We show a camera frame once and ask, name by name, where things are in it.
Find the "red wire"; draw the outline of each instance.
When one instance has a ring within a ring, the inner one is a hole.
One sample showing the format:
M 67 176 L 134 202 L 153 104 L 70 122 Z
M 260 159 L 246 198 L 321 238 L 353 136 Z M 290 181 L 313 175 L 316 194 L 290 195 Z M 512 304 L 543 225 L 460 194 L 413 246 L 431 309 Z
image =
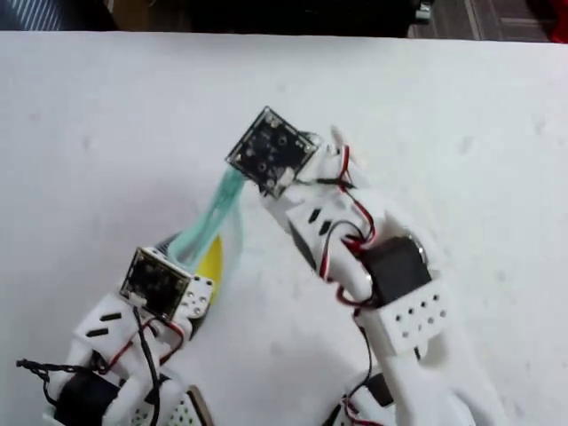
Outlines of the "red wire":
M 157 320 L 157 318 L 149 319 L 147 322 L 144 323 L 142 329 L 144 330 L 146 327 L 149 327 L 150 323 L 154 320 Z M 172 357 L 172 355 L 177 351 L 179 351 L 179 348 L 181 348 L 181 345 L 184 343 L 185 340 L 184 330 L 182 330 L 180 327 L 178 327 L 172 322 L 167 323 L 166 326 L 179 336 L 179 341 L 177 342 L 177 345 L 168 354 L 160 358 L 161 365 L 168 362 L 168 360 Z M 132 339 L 134 338 L 135 335 L 133 335 L 132 338 L 113 356 L 111 361 L 108 363 L 108 366 L 101 372 L 101 374 L 104 375 L 108 373 L 111 369 L 113 369 L 113 367 L 116 365 L 116 363 L 121 358 L 121 356 L 124 355 L 124 353 L 134 344 L 132 342 Z
M 345 401 L 343 403 L 345 404 L 344 405 L 345 415 L 347 415 L 347 418 L 351 421 L 352 424 L 358 424 L 360 426 L 384 426 L 382 423 L 379 423 L 379 422 L 373 422 L 371 420 L 362 420 L 362 419 L 358 419 L 356 417 L 353 417 L 351 415 L 351 413 L 349 412 L 349 410 L 355 411 L 355 407 L 353 406 L 351 401 L 349 401 L 349 398 L 345 398 Z
M 170 353 L 160 358 L 160 364 L 165 364 L 166 362 L 168 362 L 171 356 L 177 351 L 179 351 L 179 348 L 181 348 L 181 345 L 184 344 L 185 340 L 184 330 L 182 330 L 173 322 L 169 322 L 167 326 L 170 330 L 172 330 L 174 333 L 176 333 L 179 336 L 179 341 L 177 342 L 177 345 L 170 351 Z

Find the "black component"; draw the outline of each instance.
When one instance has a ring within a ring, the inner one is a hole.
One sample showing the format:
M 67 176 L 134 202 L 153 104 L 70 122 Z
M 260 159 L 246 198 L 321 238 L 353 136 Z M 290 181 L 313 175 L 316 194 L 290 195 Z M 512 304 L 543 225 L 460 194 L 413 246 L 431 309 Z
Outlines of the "black component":
M 122 314 L 120 312 L 116 312 L 116 313 L 109 313 L 107 315 L 103 315 L 102 317 L 100 317 L 100 320 L 113 321 L 113 320 L 119 320 L 120 318 L 122 318 Z
M 414 242 L 394 237 L 362 253 L 381 305 L 394 302 L 429 283 L 432 278 Z
M 92 372 L 79 372 L 61 391 L 54 418 L 65 426 L 99 426 L 118 390 Z
M 315 209 L 312 212 L 312 215 L 310 216 L 310 218 L 308 219 L 308 223 L 313 224 L 318 219 L 318 216 L 320 215 L 320 213 L 321 213 L 321 209 Z
M 144 309 L 156 317 L 171 320 L 189 281 L 189 277 L 169 264 L 138 248 L 120 293 L 127 298 L 130 292 L 144 297 Z
M 267 106 L 226 160 L 253 180 L 262 193 L 278 198 L 286 189 L 277 185 L 284 172 L 292 169 L 295 177 L 315 150 L 302 132 Z
M 316 261 L 312 256 L 312 252 L 310 248 L 302 238 L 302 235 L 295 229 L 291 222 L 288 222 L 290 225 L 290 233 L 292 233 L 292 240 L 294 240 L 294 244 L 296 244 L 296 248 L 300 251 L 300 254 L 304 257 L 305 261 L 312 267 L 315 271 L 316 269 Z
M 321 229 L 319 230 L 319 235 L 325 235 L 329 228 L 331 227 L 331 220 L 326 220 L 322 225 Z
M 321 426 L 334 426 L 335 419 L 339 414 L 339 410 L 341 410 L 341 406 L 337 404 L 334 408 L 334 411 L 331 412 L 329 417 L 321 424 Z
M 96 330 L 90 330 L 85 335 L 87 337 L 97 337 L 98 335 L 107 335 L 108 328 L 97 328 Z
M 365 386 L 367 386 L 367 389 L 369 389 L 369 392 L 371 392 L 371 395 L 373 395 L 373 398 L 380 406 L 389 406 L 394 402 L 389 387 L 384 381 L 383 373 L 371 377 L 367 380 Z

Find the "black background object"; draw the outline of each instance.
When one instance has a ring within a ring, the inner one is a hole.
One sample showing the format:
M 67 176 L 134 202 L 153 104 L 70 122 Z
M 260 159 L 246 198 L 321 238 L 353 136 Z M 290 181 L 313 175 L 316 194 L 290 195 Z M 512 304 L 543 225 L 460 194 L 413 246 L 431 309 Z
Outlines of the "black background object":
M 208 33 L 406 37 L 417 0 L 200 0 L 192 28 Z

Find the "robotic arm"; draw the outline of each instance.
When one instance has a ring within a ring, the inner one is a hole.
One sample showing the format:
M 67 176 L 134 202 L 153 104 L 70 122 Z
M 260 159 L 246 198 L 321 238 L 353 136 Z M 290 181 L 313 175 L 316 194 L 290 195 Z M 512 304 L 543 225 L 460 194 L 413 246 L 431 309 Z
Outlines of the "robotic arm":
M 265 108 L 227 157 L 240 173 L 225 175 L 203 229 L 224 220 L 248 177 L 310 267 L 335 286 L 338 302 L 353 308 L 370 366 L 347 385 L 326 426 L 506 425 L 469 347 L 449 291 L 456 278 L 437 244 L 370 187 L 350 148 L 333 136 L 326 143 Z M 53 405 L 47 422 L 213 424 L 199 392 L 168 366 L 203 320 L 214 287 L 170 251 L 188 249 L 195 260 L 210 235 L 137 249 L 122 284 L 75 329 L 65 365 L 19 361 L 43 379 Z
M 266 108 L 227 158 L 259 186 L 311 268 L 336 285 L 337 300 L 354 308 L 383 371 L 347 391 L 329 424 L 507 424 L 469 346 L 449 291 L 456 278 L 437 244 L 369 187 L 341 135 L 333 136 L 334 144 L 318 143 Z M 382 395 L 371 382 L 383 383 Z

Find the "floor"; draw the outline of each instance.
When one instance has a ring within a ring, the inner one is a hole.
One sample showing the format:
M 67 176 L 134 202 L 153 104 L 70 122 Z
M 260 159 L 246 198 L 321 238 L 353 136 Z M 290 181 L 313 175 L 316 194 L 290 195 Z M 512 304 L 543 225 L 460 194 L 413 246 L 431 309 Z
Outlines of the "floor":
M 114 0 L 120 28 L 191 31 L 185 0 Z M 413 38 L 546 42 L 555 22 L 548 0 L 437 0 L 428 25 L 410 28 Z
M 437 0 L 418 38 L 545 42 L 555 14 L 548 0 Z

